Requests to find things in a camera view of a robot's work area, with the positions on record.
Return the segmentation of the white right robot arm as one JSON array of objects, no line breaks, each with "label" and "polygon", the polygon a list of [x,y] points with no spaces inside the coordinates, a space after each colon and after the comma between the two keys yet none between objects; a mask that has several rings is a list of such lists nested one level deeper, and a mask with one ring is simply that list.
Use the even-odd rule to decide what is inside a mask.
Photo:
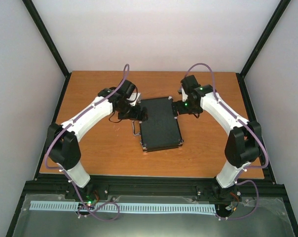
[{"label": "white right robot arm", "polygon": [[261,125],[240,116],[211,85],[201,86],[193,75],[181,80],[179,94],[182,99],[175,103],[178,114],[192,114],[198,118],[201,112],[206,111],[227,134],[226,162],[212,184],[214,198],[223,200],[233,190],[240,174],[258,157],[265,155]]}]

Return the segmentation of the black poker set case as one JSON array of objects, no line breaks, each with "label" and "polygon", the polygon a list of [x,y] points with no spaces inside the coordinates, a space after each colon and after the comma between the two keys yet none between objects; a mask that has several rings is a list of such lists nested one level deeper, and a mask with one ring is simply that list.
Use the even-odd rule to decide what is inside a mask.
[{"label": "black poker set case", "polygon": [[143,152],[174,149],[183,145],[184,140],[171,96],[144,99],[140,105],[147,109],[148,114],[146,121],[139,122]]}]

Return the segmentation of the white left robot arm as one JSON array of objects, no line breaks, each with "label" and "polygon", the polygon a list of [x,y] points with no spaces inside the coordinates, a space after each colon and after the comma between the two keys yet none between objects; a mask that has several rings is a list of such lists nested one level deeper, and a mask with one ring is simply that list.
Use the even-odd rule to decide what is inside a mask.
[{"label": "white left robot arm", "polygon": [[94,187],[81,164],[79,142],[93,126],[114,113],[118,114],[119,121],[145,121],[147,110],[141,108],[140,100],[136,85],[124,79],[118,87],[101,90],[85,109],[71,119],[48,127],[44,161],[50,158],[56,164],[55,169],[65,173],[69,182],[74,183],[77,194],[82,198],[90,198]]}]

